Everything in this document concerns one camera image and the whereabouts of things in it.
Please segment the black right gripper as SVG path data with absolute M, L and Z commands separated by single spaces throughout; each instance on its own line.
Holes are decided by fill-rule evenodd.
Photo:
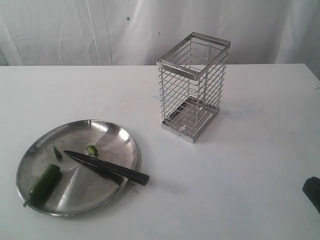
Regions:
M 318 177 L 308 178 L 302 187 L 302 191 L 316 208 L 320 207 L 320 179 Z

